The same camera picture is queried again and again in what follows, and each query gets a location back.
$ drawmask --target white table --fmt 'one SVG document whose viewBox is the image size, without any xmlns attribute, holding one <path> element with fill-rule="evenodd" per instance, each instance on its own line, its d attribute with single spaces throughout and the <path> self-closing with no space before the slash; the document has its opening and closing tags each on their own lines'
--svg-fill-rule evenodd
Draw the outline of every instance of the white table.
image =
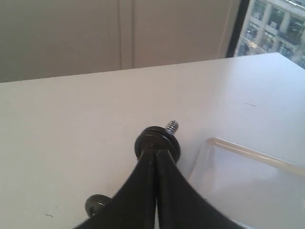
<svg viewBox="0 0 305 229">
<path fill-rule="evenodd" d="M 265 54 L 0 83 L 0 227 L 76 226 L 131 173 L 138 134 L 171 119 L 187 178 L 213 136 L 305 165 L 305 71 Z"/>
</svg>

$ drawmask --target scratch on table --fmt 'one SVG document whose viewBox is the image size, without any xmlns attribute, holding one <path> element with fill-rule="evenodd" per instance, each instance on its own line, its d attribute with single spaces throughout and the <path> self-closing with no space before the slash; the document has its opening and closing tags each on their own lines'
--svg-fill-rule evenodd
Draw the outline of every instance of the scratch on table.
<svg viewBox="0 0 305 229">
<path fill-rule="evenodd" d="M 244 103 L 244 104 L 249 105 L 249 106 L 256 107 L 256 105 L 254 105 L 254 104 L 248 104 L 248 103 Z"/>
</svg>

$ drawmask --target clear plastic tray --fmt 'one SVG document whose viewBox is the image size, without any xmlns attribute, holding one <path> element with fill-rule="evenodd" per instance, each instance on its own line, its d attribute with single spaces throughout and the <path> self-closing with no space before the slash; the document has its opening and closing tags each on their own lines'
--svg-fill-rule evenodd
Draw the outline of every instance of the clear plastic tray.
<svg viewBox="0 0 305 229">
<path fill-rule="evenodd" d="M 212 138 L 198 154 L 189 182 L 246 228 L 305 228 L 303 167 Z"/>
</svg>

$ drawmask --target bolt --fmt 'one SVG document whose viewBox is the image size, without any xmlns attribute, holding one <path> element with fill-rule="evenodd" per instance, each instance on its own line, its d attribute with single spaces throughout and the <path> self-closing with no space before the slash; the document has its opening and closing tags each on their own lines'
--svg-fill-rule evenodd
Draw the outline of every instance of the bolt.
<svg viewBox="0 0 305 229">
<path fill-rule="evenodd" d="M 172 120 L 169 122 L 169 124 L 167 124 L 165 129 L 168 132 L 170 132 L 171 134 L 175 134 L 175 132 L 178 130 L 178 128 L 179 128 L 178 122 L 176 120 Z"/>
</svg>

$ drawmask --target building facade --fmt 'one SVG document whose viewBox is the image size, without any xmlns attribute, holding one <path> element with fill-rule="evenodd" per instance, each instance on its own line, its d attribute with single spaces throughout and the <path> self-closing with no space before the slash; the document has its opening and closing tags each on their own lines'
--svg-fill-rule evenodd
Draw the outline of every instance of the building facade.
<svg viewBox="0 0 305 229">
<path fill-rule="evenodd" d="M 251 0 L 235 56 L 279 52 L 305 69 L 305 0 Z"/>
</svg>

